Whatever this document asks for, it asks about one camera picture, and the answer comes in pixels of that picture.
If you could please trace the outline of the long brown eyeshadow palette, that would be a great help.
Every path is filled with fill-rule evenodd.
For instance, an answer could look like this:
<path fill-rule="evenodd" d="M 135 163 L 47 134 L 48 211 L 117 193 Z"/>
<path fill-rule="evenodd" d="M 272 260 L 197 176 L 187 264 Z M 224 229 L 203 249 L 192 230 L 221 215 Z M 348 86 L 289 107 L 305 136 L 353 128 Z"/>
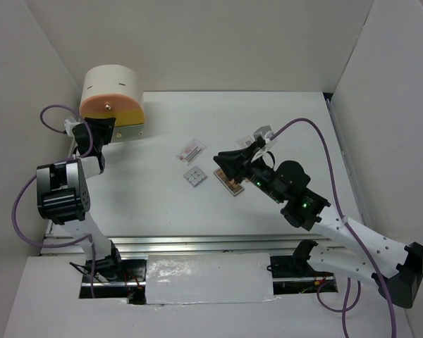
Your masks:
<path fill-rule="evenodd" d="M 232 195 L 237 196 L 244 191 L 244 187 L 241 184 L 230 181 L 222 169 L 218 168 L 214 171 L 214 176 L 217 180 L 226 188 L 226 190 Z"/>

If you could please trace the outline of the pink top drawer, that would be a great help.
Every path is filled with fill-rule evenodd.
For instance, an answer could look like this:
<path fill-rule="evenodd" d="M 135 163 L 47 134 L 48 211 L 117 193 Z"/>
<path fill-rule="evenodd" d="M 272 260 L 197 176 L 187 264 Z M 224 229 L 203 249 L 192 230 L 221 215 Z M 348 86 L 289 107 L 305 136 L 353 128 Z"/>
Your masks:
<path fill-rule="evenodd" d="M 132 97 L 124 94 L 98 94 L 82 100 L 80 113 L 82 116 L 98 115 L 136 109 L 139 103 Z"/>

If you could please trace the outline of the yellow drawer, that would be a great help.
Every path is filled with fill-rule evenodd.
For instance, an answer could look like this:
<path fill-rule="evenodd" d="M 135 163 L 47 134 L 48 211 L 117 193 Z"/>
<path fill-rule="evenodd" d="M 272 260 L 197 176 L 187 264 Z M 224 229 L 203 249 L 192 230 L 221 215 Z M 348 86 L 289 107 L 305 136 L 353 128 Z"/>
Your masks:
<path fill-rule="evenodd" d="M 144 125 L 145 123 L 145 114 L 141 108 L 116 111 L 114 117 L 116 118 L 115 127 Z"/>

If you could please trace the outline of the white nine-pan palette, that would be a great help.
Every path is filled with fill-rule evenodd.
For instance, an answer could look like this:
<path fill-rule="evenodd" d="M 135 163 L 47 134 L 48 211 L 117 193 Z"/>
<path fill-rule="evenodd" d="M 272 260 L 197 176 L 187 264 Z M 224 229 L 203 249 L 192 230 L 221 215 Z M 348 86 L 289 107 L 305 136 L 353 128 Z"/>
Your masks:
<path fill-rule="evenodd" d="M 184 175 L 183 178 L 192 186 L 197 187 L 199 184 L 204 182 L 208 176 L 207 174 L 200 169 L 198 166 L 194 166 L 189 169 Z"/>

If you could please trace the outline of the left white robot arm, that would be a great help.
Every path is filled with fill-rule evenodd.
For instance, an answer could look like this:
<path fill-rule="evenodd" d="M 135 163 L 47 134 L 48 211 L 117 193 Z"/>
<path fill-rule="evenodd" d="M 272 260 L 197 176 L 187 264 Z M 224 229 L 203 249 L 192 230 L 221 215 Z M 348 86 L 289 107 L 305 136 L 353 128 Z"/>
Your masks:
<path fill-rule="evenodd" d="M 86 271 L 109 282 L 123 279 L 124 263 L 115 244 L 93 220 L 87 179 L 105 169 L 103 146 L 111 142 L 115 118 L 73 118 L 64 121 L 65 133 L 77 144 L 77 155 L 36 170 L 37 209 L 44 219 L 60 225 L 85 252 Z"/>

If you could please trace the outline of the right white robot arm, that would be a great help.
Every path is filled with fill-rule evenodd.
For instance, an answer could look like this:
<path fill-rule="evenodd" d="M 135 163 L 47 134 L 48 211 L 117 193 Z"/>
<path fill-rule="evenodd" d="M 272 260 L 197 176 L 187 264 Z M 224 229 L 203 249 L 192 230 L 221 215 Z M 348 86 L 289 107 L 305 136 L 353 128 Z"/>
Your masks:
<path fill-rule="evenodd" d="M 327 199 L 308 189 L 309 175 L 296 161 L 270 168 L 257 157 L 259 148 L 222 151 L 213 157 L 224 175 L 237 183 L 249 180 L 278 204 L 281 215 L 296 228 L 320 234 L 350 254 L 334 253 L 312 240 L 303 240 L 294 251 L 293 269 L 299 275 L 313 270 L 346 275 L 378 289 L 401 308 L 412 308 L 423 279 L 423 246 L 404 244 L 341 216 Z"/>

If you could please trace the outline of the right false lash box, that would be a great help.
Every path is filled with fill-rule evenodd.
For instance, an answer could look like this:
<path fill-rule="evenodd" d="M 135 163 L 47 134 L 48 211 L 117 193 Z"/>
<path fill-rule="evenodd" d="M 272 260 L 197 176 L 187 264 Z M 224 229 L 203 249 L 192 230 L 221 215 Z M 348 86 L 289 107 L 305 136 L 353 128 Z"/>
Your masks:
<path fill-rule="evenodd" d="M 253 144 L 255 142 L 255 139 L 253 138 L 253 136 L 247 135 L 244 137 L 241 137 L 240 139 L 238 139 L 236 141 L 237 145 L 241 148 L 241 149 L 245 149 L 247 147 L 249 147 L 251 144 Z"/>

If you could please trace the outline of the false lash box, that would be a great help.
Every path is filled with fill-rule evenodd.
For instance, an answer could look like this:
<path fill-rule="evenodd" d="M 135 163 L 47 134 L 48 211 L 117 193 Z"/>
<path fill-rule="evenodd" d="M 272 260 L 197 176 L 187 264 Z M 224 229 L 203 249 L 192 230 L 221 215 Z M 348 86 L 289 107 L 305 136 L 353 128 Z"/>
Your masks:
<path fill-rule="evenodd" d="M 240 139 L 238 139 L 236 141 L 237 145 L 241 148 L 241 149 L 245 149 L 247 147 L 249 147 L 251 144 L 253 144 L 255 142 L 255 139 L 253 138 L 253 136 L 247 135 L 244 137 L 241 137 Z"/>
<path fill-rule="evenodd" d="M 176 158 L 186 165 L 190 165 L 207 146 L 197 139 L 192 139 L 186 146 L 176 155 Z"/>

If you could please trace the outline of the cream rounded drawer cabinet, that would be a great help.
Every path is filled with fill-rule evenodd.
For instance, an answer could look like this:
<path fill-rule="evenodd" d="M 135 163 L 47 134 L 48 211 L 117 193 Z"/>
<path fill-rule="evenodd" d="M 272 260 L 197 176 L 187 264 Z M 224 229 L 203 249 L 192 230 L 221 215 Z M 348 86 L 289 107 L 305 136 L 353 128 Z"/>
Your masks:
<path fill-rule="evenodd" d="M 134 98 L 138 108 L 143 110 L 142 88 L 137 73 L 123 65 L 99 65 L 90 69 L 85 77 L 82 88 L 82 100 L 98 94 L 124 94 Z M 84 118 L 115 118 L 115 112 L 87 115 Z M 114 127 L 112 142 L 124 142 L 137 139 L 142 135 L 144 125 Z"/>

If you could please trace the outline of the left false lash box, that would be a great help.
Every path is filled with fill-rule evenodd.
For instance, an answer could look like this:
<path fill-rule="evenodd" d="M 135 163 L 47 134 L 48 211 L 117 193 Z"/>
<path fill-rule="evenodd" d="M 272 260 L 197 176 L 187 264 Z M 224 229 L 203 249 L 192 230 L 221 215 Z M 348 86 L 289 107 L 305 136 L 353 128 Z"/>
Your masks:
<path fill-rule="evenodd" d="M 186 165 L 190 165 L 207 146 L 197 139 L 192 139 L 186 146 L 176 155 L 176 158 Z"/>

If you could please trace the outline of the white foil cover sheet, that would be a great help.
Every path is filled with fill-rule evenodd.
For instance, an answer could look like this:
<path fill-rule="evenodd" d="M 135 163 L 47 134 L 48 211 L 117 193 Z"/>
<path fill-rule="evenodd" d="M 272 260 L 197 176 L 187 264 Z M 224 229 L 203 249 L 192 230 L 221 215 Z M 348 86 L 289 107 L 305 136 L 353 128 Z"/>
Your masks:
<path fill-rule="evenodd" d="M 148 304 L 262 303 L 275 299 L 267 253 L 151 255 Z"/>

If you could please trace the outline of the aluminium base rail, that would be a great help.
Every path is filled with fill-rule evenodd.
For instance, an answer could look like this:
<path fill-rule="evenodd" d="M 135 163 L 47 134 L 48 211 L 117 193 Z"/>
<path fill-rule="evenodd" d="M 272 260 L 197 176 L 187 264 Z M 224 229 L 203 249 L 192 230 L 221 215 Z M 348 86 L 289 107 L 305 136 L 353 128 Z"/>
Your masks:
<path fill-rule="evenodd" d="M 315 234 L 242 235 L 199 237 L 112 237 L 111 241 L 124 256 L 145 254 L 228 253 L 237 251 L 293 250 L 304 239 L 320 244 L 331 241 Z"/>

